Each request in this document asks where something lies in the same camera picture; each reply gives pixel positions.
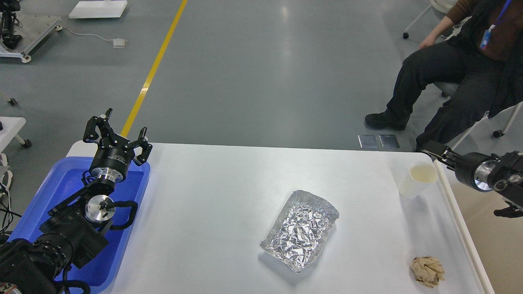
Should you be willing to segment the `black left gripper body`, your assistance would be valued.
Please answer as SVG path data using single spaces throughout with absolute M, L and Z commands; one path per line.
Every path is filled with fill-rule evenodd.
M 89 168 L 90 174 L 93 176 L 109 174 L 115 179 L 125 179 L 135 152 L 124 147 L 125 144 L 114 143 L 114 140 L 101 139 Z

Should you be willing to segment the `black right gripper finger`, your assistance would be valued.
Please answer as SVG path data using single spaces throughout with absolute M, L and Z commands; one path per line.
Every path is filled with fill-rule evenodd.
M 435 158 L 449 169 L 456 168 L 457 154 L 445 144 L 428 141 L 421 146 L 421 152 Z

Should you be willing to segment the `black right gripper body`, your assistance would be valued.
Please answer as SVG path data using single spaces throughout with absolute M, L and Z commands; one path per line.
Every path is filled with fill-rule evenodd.
M 499 156 L 490 156 L 478 152 L 471 152 L 455 159 L 454 172 L 460 183 L 479 192 L 493 191 L 492 184 L 487 178 L 499 163 Z

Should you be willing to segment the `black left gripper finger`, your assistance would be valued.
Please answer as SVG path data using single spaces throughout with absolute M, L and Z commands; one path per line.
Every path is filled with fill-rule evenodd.
M 132 161 L 137 165 L 143 165 L 149 158 L 153 146 L 146 137 L 147 127 L 143 127 L 136 140 L 130 142 L 130 151 L 133 155 Z
M 110 148 L 118 144 L 118 138 L 109 123 L 112 110 L 112 108 L 109 108 L 103 116 L 93 116 L 89 119 L 83 135 L 83 142 L 96 143 L 101 147 Z

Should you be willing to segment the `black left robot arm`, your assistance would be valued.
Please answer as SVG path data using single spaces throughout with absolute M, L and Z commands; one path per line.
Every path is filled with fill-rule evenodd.
M 153 149 L 140 130 L 130 141 L 110 126 L 112 109 L 87 122 L 86 143 L 97 144 L 84 186 L 48 211 L 34 242 L 16 238 L 1 246 L 1 286 L 9 294 L 69 294 L 72 288 L 91 292 L 90 285 L 68 279 L 73 266 L 82 268 L 109 244 L 108 231 L 133 225 L 139 205 L 134 200 L 114 201 L 110 195 L 127 178 L 131 163 L 146 163 Z

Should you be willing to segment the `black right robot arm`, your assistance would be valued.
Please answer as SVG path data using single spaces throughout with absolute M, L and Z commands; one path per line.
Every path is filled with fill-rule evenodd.
M 429 141 L 417 149 L 432 156 L 452 170 L 458 181 L 479 192 L 497 192 L 507 208 L 494 211 L 495 216 L 523 216 L 523 157 L 518 151 L 497 154 L 470 152 L 460 155 L 447 145 Z

